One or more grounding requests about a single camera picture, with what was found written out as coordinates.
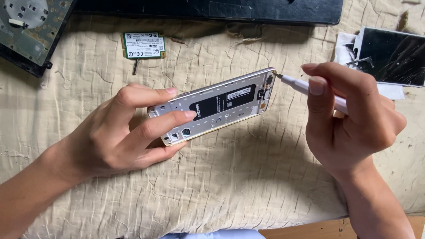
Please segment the barcode sticker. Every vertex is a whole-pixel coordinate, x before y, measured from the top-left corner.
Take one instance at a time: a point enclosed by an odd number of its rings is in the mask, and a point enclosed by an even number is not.
[[[124,33],[127,58],[164,57],[164,37],[158,32]]]
[[[233,92],[231,94],[227,95],[227,100],[239,97],[239,96],[243,96],[248,94],[249,92],[251,92],[251,88],[245,88],[243,90],[237,91],[237,92]]]

